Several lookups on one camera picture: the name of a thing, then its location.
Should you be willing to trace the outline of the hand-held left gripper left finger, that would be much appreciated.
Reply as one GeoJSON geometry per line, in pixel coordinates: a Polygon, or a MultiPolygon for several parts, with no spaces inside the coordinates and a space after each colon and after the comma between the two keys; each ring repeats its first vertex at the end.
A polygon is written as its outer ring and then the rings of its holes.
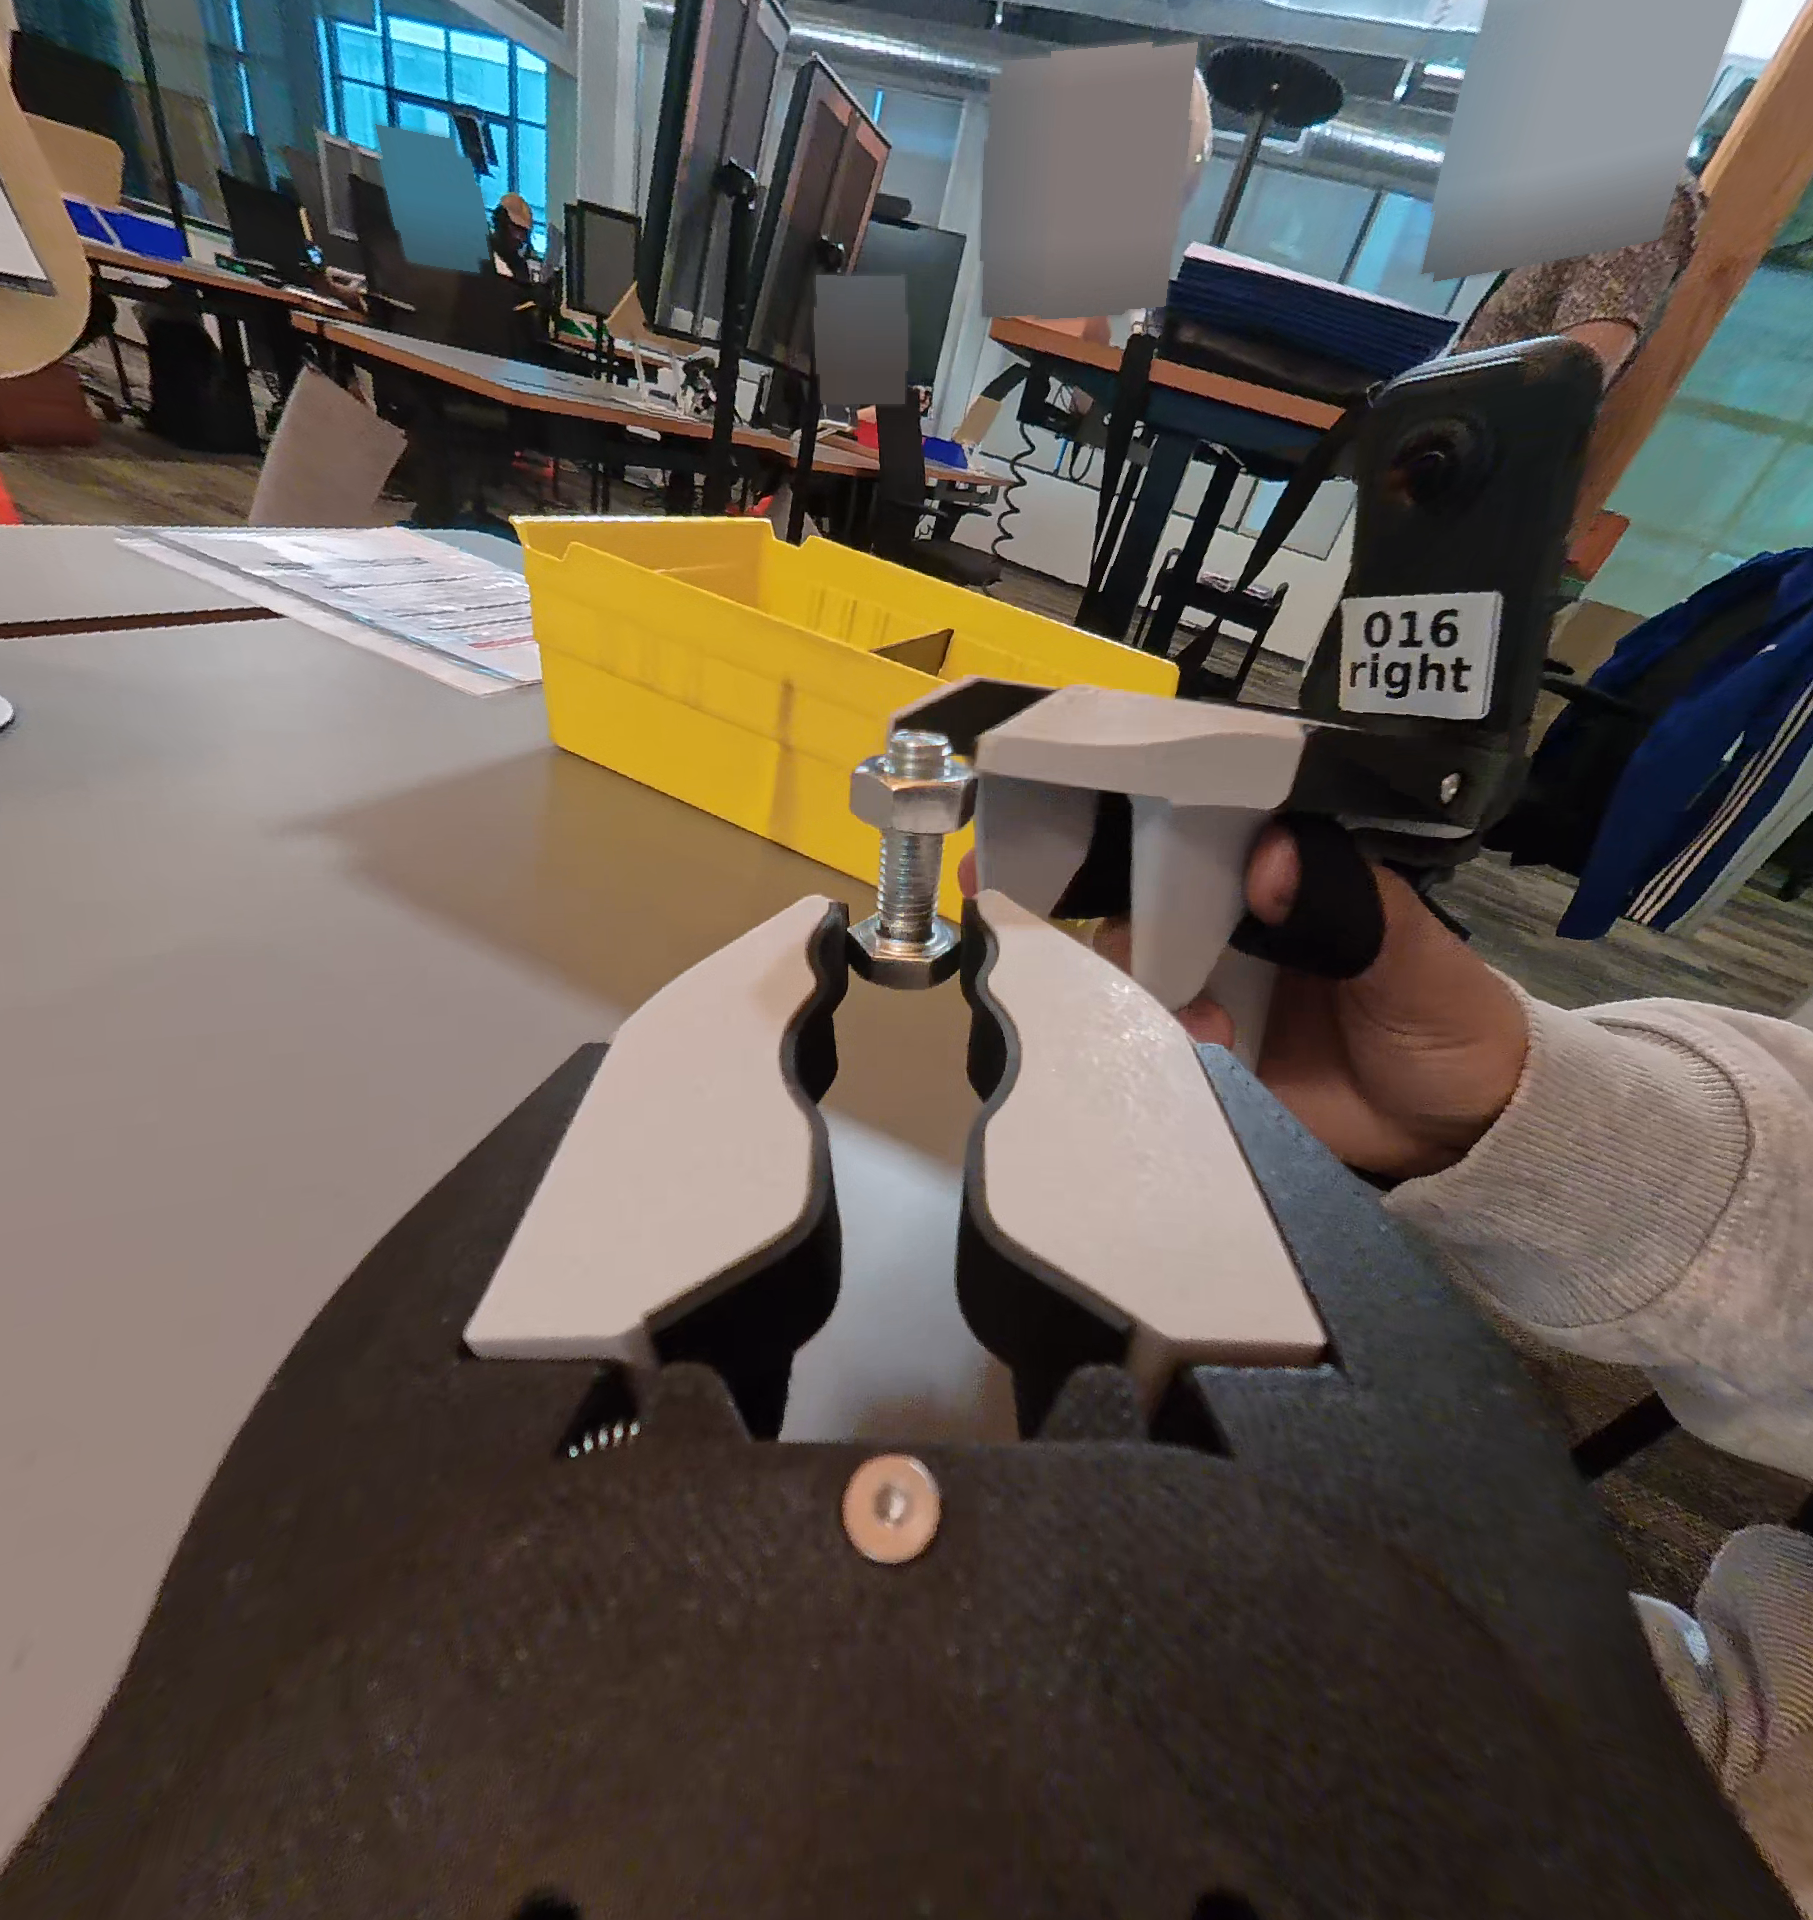
{"type": "Polygon", "coordinates": [[[467,1319],[467,1350],[698,1362],[737,1403],[784,1403],[840,1297],[821,1104],[843,998],[846,906],[811,896],[638,1006],[467,1319]]]}

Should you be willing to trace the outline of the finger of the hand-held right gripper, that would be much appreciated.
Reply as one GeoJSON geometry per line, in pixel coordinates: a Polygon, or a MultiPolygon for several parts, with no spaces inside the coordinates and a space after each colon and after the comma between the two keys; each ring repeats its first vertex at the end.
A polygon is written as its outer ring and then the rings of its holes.
{"type": "Polygon", "coordinates": [[[1052,687],[966,676],[940,684],[889,717],[889,737],[940,733],[953,755],[973,755],[980,737],[1053,696],[1052,687]]]}
{"type": "Polygon", "coordinates": [[[1041,693],[974,740],[974,876],[1065,918],[1101,796],[1126,798],[1149,850],[1133,850],[1133,906],[1239,896],[1258,833],[1289,801],[1316,724],[1096,687],[1041,693]]]}

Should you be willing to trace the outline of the silver bolt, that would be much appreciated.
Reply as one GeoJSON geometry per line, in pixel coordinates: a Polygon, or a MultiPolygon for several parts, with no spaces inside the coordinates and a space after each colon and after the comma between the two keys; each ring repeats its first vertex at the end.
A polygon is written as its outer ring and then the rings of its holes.
{"type": "Polygon", "coordinates": [[[892,755],[870,755],[852,775],[849,806],[879,831],[946,836],[973,823],[974,788],[973,763],[962,755],[922,775],[899,771],[892,755]]]}

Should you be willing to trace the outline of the steel hex bolt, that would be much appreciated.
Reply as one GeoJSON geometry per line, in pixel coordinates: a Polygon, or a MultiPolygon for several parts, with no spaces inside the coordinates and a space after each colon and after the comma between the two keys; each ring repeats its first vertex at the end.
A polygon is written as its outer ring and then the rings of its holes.
{"type": "MultiPolygon", "coordinates": [[[[922,775],[940,769],[953,752],[940,733],[903,732],[889,737],[878,755],[892,755],[892,767],[903,775],[922,775]]],[[[961,831],[874,831],[874,913],[849,932],[849,967],[895,992],[934,989],[961,964],[961,935],[940,913],[943,846],[961,831]]]]}

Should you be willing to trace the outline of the yellow plastic bin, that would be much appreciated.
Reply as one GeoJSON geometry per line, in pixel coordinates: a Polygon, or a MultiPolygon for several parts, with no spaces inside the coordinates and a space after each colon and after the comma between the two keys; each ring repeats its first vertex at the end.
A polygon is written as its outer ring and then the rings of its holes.
{"type": "Polygon", "coordinates": [[[515,518],[553,744],[855,881],[854,767],[961,678],[1170,698],[1177,668],[761,518],[515,518]]]}

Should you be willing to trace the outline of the person's right forearm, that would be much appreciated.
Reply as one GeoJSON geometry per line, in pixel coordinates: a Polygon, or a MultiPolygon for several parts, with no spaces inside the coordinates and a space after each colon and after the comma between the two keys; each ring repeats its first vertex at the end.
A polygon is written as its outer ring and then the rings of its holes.
{"type": "Polygon", "coordinates": [[[1813,1481],[1813,1032],[1519,1004],[1507,1113],[1387,1210],[1545,1345],[1645,1372],[1702,1442],[1813,1481]]]}

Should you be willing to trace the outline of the wooden top standing desk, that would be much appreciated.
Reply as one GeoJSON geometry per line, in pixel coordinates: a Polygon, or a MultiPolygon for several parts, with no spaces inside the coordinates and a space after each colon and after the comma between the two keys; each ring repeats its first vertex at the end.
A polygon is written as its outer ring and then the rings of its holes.
{"type": "Polygon", "coordinates": [[[1053,388],[1074,388],[1107,407],[1101,508],[1080,624],[1111,638],[1134,630],[1195,459],[1209,456],[1210,478],[1177,556],[1183,583],[1207,564],[1246,468],[1289,476],[1344,414],[1333,401],[1267,381],[1095,343],[1071,324],[996,319],[989,337],[1027,369],[1021,425],[1048,425],[1053,388]]]}

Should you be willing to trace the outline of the person's right hand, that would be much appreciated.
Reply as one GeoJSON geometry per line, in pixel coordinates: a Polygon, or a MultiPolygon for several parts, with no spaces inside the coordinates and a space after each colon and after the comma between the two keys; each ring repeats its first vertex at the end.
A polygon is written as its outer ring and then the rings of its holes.
{"type": "Polygon", "coordinates": [[[1245,886],[1232,946],[1273,967],[1260,1082],[1379,1181],[1463,1161],[1527,1064],[1519,989],[1335,823],[1279,817],[1245,886]]]}

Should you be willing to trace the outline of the black office chair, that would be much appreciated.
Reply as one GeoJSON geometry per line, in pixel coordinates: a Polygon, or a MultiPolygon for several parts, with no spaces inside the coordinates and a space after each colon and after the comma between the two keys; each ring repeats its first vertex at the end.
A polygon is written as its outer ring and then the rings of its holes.
{"type": "Polygon", "coordinates": [[[883,403],[873,409],[878,433],[878,484],[873,490],[867,551],[896,568],[973,590],[999,583],[1002,564],[952,538],[921,538],[927,512],[927,475],[916,403],[883,403]]]}

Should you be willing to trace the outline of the stack of blue sheets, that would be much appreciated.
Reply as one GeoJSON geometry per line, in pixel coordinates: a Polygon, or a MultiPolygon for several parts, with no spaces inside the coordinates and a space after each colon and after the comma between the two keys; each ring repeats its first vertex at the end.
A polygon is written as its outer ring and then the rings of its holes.
{"type": "Polygon", "coordinates": [[[1201,244],[1183,253],[1164,310],[1170,321],[1372,377],[1400,377],[1429,363],[1458,337],[1446,314],[1201,244]]]}

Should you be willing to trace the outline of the blue striped jacket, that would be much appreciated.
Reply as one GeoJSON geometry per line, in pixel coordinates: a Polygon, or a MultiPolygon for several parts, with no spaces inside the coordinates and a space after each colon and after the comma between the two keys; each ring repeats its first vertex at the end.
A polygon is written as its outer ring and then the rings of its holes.
{"type": "Polygon", "coordinates": [[[1763,553],[1622,637],[1490,838],[1575,886],[1556,935],[1674,932],[1813,755],[1813,547],[1763,553]]]}

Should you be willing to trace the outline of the black computer monitor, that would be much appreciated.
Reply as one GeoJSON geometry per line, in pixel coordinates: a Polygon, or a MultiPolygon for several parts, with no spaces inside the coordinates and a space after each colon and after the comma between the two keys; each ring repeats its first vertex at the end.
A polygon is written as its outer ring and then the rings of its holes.
{"type": "Polygon", "coordinates": [[[966,235],[926,223],[873,219],[855,276],[899,278],[906,314],[909,385],[933,390],[966,263],[966,235]]]}

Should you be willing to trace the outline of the black round floor lamp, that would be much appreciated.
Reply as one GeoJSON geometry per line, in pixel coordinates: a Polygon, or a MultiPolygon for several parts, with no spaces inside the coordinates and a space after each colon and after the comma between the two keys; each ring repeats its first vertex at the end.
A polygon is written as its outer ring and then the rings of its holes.
{"type": "Polygon", "coordinates": [[[1340,115],[1346,94],[1323,63],[1279,42],[1253,40],[1223,42],[1213,51],[1203,65],[1203,83],[1215,107],[1236,113],[1250,121],[1210,233],[1210,245],[1223,251],[1251,191],[1258,154],[1270,132],[1278,123],[1310,132],[1340,115]]]}

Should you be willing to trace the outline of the large dark display panel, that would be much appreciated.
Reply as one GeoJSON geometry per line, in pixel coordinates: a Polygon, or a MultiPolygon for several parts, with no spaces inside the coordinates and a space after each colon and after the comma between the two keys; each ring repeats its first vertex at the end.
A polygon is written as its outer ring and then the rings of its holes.
{"type": "Polygon", "coordinates": [[[636,251],[636,293],[666,338],[723,338],[734,208],[725,175],[758,175],[789,35],[777,2],[675,8],[636,251]]]}
{"type": "Polygon", "coordinates": [[[791,377],[815,369],[815,291],[866,245],[892,144],[837,69],[809,58],[795,83],[753,241],[749,356],[791,377]]]}

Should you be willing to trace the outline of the black metal leg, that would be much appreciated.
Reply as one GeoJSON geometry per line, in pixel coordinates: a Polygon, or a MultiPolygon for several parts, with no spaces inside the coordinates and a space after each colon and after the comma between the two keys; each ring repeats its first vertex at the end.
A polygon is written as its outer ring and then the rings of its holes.
{"type": "Polygon", "coordinates": [[[1640,1454],[1659,1446],[1677,1430],[1677,1418],[1659,1393],[1618,1411],[1608,1423],[1601,1423],[1585,1435],[1571,1450],[1577,1475],[1593,1484],[1625,1468],[1640,1454]]]}

